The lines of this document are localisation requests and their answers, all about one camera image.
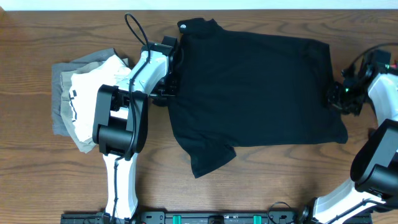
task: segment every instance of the wooden table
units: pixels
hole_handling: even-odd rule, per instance
[[[140,43],[122,11],[6,12],[0,23],[1,223],[58,223],[64,212],[98,211],[107,201],[106,169],[95,148],[84,154],[52,134],[51,65],[114,47],[137,62]],[[335,78],[364,49],[398,39],[397,11],[139,11],[151,41],[178,36],[177,22],[214,18],[228,30],[308,37],[330,44]],[[389,50],[398,53],[397,48]],[[137,166],[137,195],[167,210],[267,210],[299,207],[349,178],[355,154],[377,126],[367,105],[344,116],[347,144],[237,148],[226,166],[194,179],[173,137],[167,108],[151,106]],[[397,212],[375,214],[396,223]]]

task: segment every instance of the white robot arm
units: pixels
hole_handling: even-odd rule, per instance
[[[369,54],[369,56],[365,55],[361,68],[362,73],[368,74],[368,80],[364,82],[363,78],[357,82],[367,90],[366,93],[374,106],[379,129],[356,156],[351,167],[351,179],[345,181],[332,193],[317,198],[313,203],[312,211],[309,211],[312,212],[310,214],[312,217],[307,219],[307,223],[341,224],[359,212],[376,206],[375,203],[365,203],[365,201],[377,202],[379,205],[387,202],[390,205],[397,205],[398,172],[393,168],[395,164],[393,160],[398,152],[398,123],[394,122],[398,121],[398,76],[396,73],[388,73],[388,69],[378,68],[389,67],[389,64],[380,62],[380,58],[384,58],[384,63],[389,63],[389,58],[384,57],[386,52]],[[357,88],[358,86],[351,84],[349,87]],[[353,95],[339,97],[335,95],[334,99],[345,101],[354,99],[350,102],[359,99],[363,102],[363,98],[357,95],[360,90],[350,88],[344,87],[343,92],[353,91]],[[361,106],[361,104],[354,104],[351,107],[352,105],[337,101],[333,103],[338,109],[351,110],[352,113],[357,112]]]
[[[111,219],[125,222],[136,212],[136,163],[147,136],[148,97],[164,100],[175,93],[176,79],[170,65],[177,44],[173,37],[165,37],[161,44],[151,44],[150,59],[146,45],[143,46],[141,58],[128,79],[118,86],[103,85],[98,90],[93,140],[104,154],[108,172],[104,215],[109,220],[105,222]]]

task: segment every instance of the white wall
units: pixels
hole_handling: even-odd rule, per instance
[[[398,0],[0,0],[6,11],[398,9]]]

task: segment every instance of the green connector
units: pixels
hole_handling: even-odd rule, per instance
[[[260,215],[253,216],[253,223],[254,224],[261,224],[261,216]]]
[[[181,215],[173,216],[173,224],[181,224]]]

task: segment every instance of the black mounting rail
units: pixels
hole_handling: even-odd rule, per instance
[[[106,224],[103,213],[97,214],[63,214],[60,224]],[[288,210],[272,211],[270,218],[276,224],[286,224],[295,221],[296,213]],[[267,212],[259,213],[165,213],[142,212],[131,221],[116,220],[121,224],[272,224]],[[362,212],[351,217],[344,224],[373,224],[371,212]]]

